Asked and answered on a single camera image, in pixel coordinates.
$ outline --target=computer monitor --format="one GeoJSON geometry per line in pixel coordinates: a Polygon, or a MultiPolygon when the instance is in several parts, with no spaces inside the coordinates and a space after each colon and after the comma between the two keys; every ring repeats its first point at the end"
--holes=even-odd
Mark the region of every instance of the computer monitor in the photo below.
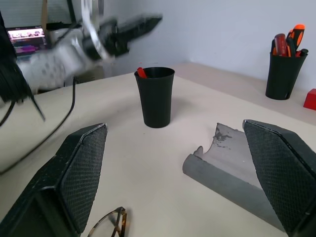
{"type": "Polygon", "coordinates": [[[32,54],[50,48],[41,26],[8,28],[7,31],[18,60],[28,60],[32,54]]]}
{"type": "Polygon", "coordinates": [[[0,222],[0,237],[80,236],[98,189],[106,135],[105,124],[69,135],[0,222]]]}

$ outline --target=white wall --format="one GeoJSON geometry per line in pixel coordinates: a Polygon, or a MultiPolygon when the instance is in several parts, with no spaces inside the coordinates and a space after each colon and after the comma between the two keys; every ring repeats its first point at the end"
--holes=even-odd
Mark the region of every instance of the white wall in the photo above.
{"type": "Polygon", "coordinates": [[[296,24],[310,51],[296,86],[316,88],[316,1],[301,0],[117,0],[124,17],[162,13],[163,22],[116,61],[116,74],[143,67],[194,61],[267,79],[271,40],[296,24]]]}

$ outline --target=pen holder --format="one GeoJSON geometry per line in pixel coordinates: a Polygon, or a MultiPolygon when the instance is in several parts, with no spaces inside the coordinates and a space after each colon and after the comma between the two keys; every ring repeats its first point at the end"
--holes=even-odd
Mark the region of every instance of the pen holder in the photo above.
{"type": "Polygon", "coordinates": [[[306,56],[282,57],[270,53],[266,96],[275,100],[287,100],[290,98],[305,58],[306,56]]]}
{"type": "Polygon", "coordinates": [[[148,127],[161,128],[170,123],[171,94],[174,70],[171,68],[144,68],[148,78],[144,79],[135,72],[144,123],[148,127]]]}

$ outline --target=black cup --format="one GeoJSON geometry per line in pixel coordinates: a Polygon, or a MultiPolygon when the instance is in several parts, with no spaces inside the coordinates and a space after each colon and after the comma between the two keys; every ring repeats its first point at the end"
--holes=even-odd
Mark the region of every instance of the black cup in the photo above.
{"type": "Polygon", "coordinates": [[[275,100],[287,100],[290,98],[305,59],[306,56],[282,57],[270,53],[266,96],[275,100]]]}
{"type": "Polygon", "coordinates": [[[148,127],[161,128],[170,123],[171,94],[174,70],[171,68],[144,68],[147,79],[135,72],[144,123],[148,127]]]}

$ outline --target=monitor screen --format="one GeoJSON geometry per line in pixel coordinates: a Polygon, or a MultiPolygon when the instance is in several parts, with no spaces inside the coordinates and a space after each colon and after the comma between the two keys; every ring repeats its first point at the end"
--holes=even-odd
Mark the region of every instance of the monitor screen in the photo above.
{"type": "Polygon", "coordinates": [[[8,29],[10,41],[17,57],[29,56],[40,50],[47,49],[48,44],[42,27],[8,29]]]}

